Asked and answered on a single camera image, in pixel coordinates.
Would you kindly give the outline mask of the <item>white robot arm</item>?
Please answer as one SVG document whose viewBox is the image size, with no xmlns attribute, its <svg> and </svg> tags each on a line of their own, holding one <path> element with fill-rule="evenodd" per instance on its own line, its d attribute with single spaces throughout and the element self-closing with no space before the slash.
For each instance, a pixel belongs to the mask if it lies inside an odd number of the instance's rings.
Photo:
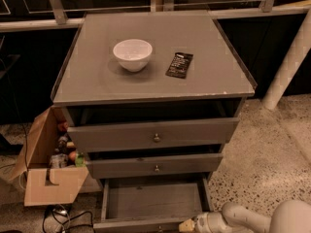
<svg viewBox="0 0 311 233">
<path fill-rule="evenodd" d="M 220 212 L 202 213 L 179 224 L 180 233 L 311 233 L 311 206 L 299 200 L 282 202 L 272 216 L 263 216 L 233 202 Z"/>
</svg>

